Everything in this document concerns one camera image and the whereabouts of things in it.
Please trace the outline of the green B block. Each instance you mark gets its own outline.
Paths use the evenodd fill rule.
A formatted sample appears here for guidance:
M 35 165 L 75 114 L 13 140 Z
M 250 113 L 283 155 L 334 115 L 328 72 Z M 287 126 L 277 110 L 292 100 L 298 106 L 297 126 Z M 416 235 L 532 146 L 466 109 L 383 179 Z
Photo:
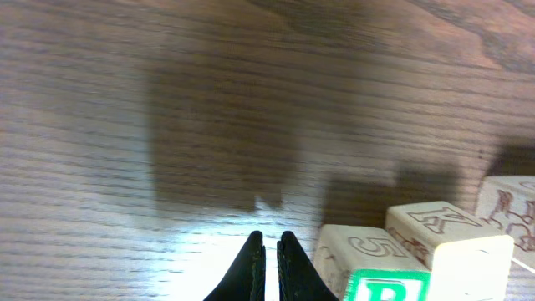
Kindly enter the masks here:
M 513 262 L 534 272 L 534 176 L 486 176 L 475 215 L 514 240 Z

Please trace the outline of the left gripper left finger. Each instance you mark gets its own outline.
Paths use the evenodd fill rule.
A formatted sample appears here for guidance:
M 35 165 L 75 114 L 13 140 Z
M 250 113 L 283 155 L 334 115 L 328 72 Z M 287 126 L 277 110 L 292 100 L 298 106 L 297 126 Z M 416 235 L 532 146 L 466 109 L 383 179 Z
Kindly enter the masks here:
M 264 301 L 265 277 L 266 249 L 262 233 L 253 231 L 205 301 Z

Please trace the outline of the yellow O block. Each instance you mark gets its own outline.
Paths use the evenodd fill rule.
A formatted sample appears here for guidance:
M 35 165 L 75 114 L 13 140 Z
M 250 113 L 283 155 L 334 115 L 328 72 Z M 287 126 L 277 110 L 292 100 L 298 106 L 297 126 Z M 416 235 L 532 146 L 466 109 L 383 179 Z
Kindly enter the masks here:
M 385 230 L 431 271 L 429 300 L 503 300 L 514 241 L 449 202 L 389 207 Z

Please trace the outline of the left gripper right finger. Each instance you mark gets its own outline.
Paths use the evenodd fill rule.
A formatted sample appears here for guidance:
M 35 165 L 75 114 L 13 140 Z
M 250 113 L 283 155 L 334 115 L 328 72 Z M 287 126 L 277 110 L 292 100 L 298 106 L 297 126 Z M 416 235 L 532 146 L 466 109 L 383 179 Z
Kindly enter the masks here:
M 291 231 L 277 242 L 280 301 L 338 301 Z

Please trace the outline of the green R block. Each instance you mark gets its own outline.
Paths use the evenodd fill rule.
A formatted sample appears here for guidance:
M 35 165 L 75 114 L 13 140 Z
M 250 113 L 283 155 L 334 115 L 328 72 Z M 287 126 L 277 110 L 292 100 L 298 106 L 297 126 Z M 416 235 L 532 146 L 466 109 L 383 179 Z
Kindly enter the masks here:
M 325 224 L 313 265 L 344 301 L 426 301 L 431 272 L 386 230 Z

